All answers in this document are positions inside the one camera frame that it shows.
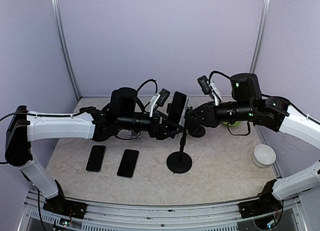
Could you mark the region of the tall black phone stand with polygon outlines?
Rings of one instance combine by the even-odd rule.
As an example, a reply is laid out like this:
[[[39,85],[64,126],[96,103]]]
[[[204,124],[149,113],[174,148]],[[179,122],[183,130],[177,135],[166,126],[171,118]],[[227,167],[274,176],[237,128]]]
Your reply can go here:
[[[188,121],[184,122],[184,130],[179,143],[179,151],[171,153],[166,160],[168,169],[174,174],[184,174],[188,172],[193,164],[190,155],[184,152],[184,148],[187,141],[187,128]]]

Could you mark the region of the black phone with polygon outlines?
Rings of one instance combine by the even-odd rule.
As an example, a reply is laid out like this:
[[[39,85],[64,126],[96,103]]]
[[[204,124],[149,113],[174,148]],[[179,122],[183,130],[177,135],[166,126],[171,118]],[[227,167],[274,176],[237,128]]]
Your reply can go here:
[[[139,151],[135,149],[125,149],[117,170],[117,176],[132,179],[139,157]]]

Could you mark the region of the blue-edged black smartphone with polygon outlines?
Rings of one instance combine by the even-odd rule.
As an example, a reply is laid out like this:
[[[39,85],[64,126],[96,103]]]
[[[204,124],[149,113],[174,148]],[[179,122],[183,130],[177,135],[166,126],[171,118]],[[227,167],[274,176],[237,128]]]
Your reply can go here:
[[[87,172],[98,173],[101,171],[104,161],[106,146],[105,145],[93,145],[90,151],[90,155],[86,164]]]

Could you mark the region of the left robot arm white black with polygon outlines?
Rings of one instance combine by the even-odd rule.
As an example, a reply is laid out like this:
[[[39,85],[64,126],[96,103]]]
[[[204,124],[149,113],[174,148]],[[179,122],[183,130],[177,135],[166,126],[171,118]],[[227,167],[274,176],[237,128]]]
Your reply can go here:
[[[54,114],[28,111],[19,106],[6,131],[5,160],[17,167],[63,214],[70,209],[60,184],[53,180],[31,153],[31,142],[46,139],[79,138],[102,142],[121,130],[147,132],[151,138],[165,140],[183,131],[189,97],[175,92],[167,114],[158,110],[170,96],[162,89],[150,100],[148,110],[138,98],[138,91],[121,87],[111,93],[109,103],[101,110],[89,106],[78,113]]]

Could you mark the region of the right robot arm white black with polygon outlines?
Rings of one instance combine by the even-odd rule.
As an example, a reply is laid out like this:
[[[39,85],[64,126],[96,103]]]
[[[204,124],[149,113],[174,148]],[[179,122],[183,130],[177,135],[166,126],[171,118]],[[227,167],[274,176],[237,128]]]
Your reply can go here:
[[[188,122],[206,128],[216,128],[222,122],[251,122],[274,132],[281,132],[315,147],[320,147],[320,123],[303,113],[288,99],[262,94],[258,77],[254,73],[229,76],[233,101],[221,102],[219,98],[204,103],[186,113]],[[276,200],[298,194],[320,185],[320,162],[288,177],[274,179],[265,184],[256,209],[266,213]]]

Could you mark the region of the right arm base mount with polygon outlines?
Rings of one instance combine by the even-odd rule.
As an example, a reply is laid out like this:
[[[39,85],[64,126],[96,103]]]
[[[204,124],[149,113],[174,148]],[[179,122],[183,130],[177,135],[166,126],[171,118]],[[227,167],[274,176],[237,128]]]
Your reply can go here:
[[[282,201],[272,195],[276,181],[276,179],[268,181],[257,195],[258,199],[243,201],[238,204],[242,219],[268,214],[283,208]]]

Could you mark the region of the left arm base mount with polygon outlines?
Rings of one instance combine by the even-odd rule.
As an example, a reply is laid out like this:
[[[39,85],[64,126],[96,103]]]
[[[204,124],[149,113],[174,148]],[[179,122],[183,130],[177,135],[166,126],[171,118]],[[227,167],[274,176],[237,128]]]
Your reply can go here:
[[[67,199],[59,182],[56,179],[54,181],[58,188],[58,193],[52,198],[45,199],[43,209],[54,214],[83,220],[88,205],[84,202]]]

